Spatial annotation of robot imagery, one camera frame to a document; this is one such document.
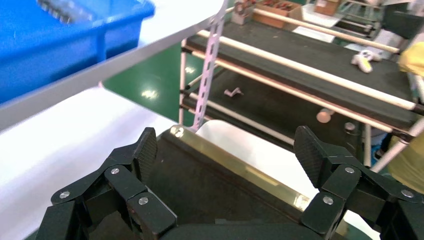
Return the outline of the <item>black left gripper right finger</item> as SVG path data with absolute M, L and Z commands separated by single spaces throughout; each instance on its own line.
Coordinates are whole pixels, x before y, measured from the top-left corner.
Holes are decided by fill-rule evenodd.
M 318 193 L 300 223 L 325 240 L 347 211 L 359 215 L 382 240 L 424 237 L 424 197 L 361 164 L 342 147 L 325 143 L 307 126 L 295 131 L 296 158 Z

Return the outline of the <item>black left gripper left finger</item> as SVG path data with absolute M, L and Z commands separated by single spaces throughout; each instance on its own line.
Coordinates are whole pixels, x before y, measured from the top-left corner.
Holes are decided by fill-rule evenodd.
M 175 228 L 177 217 L 146 186 L 157 152 L 156 132 L 146 127 L 135 143 L 115 148 L 97 170 L 55 192 L 51 239 L 87 240 L 114 212 L 140 240 L 158 240 Z

